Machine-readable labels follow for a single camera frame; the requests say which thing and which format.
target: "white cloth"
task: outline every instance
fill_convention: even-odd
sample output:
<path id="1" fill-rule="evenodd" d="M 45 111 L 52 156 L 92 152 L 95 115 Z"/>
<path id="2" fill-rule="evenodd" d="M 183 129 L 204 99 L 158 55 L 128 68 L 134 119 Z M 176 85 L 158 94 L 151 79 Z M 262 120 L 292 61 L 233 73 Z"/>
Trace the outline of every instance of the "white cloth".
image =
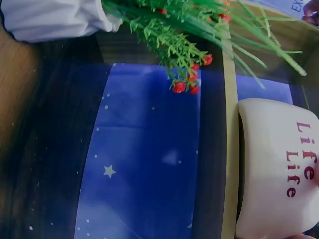
<path id="1" fill-rule="evenodd" d="M 122 20 L 105 14 L 101 0 L 2 0 L 4 26 L 16 40 L 43 42 L 116 32 Z"/>

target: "white planter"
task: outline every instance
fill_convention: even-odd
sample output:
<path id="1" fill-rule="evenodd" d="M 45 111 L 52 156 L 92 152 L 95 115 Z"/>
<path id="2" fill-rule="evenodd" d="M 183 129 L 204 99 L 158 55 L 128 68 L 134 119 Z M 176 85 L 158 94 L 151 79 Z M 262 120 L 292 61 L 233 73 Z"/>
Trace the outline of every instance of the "white planter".
<path id="1" fill-rule="evenodd" d="M 115 32 L 122 24 L 105 15 L 101 0 L 2 0 L 1 10 L 6 30 L 27 42 Z"/>
<path id="2" fill-rule="evenodd" d="M 239 102 L 244 131 L 240 239 L 282 239 L 319 221 L 314 170 L 319 120 L 305 109 L 266 99 Z"/>

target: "star pattern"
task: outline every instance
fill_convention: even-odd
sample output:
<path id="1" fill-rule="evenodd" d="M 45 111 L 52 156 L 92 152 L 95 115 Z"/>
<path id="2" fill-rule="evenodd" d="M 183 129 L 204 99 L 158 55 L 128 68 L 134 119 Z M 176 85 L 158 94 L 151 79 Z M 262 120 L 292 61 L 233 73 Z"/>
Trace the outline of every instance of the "star pattern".
<path id="1" fill-rule="evenodd" d="M 115 174 L 116 172 L 113 170 L 113 166 L 104 166 L 105 172 L 104 172 L 104 176 L 109 176 L 109 178 L 112 178 L 112 175 Z"/>

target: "red flower bud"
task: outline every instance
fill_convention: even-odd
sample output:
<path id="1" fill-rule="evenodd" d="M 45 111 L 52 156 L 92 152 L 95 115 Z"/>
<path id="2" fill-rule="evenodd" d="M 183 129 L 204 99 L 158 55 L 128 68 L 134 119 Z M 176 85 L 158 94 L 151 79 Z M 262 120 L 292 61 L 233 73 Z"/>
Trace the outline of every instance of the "red flower bud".
<path id="1" fill-rule="evenodd" d="M 187 77 L 187 79 L 188 79 L 189 81 L 196 81 L 197 78 L 198 78 L 197 72 L 192 72 L 192 73 Z"/>
<path id="2" fill-rule="evenodd" d="M 221 17 L 222 19 L 224 19 L 225 22 L 227 22 L 227 23 L 229 23 L 230 20 L 231 20 L 231 17 L 226 15 L 226 14 L 224 14 L 224 13 L 220 13 L 218 16 Z"/>
<path id="3" fill-rule="evenodd" d="M 191 86 L 191 87 L 189 87 L 190 88 L 190 93 L 192 94 L 192 95 L 196 95 L 198 92 L 199 92 L 199 86 Z"/>
<path id="4" fill-rule="evenodd" d="M 213 57 L 211 54 L 204 56 L 204 66 L 208 66 L 213 62 Z"/>
<path id="5" fill-rule="evenodd" d="M 186 89 L 185 82 L 177 82 L 177 83 L 175 83 L 175 85 L 173 87 L 173 92 L 179 94 L 179 93 L 184 92 L 185 89 Z"/>
<path id="6" fill-rule="evenodd" d="M 199 69 L 199 64 L 192 63 L 191 69 L 194 70 L 194 71 L 197 71 Z"/>

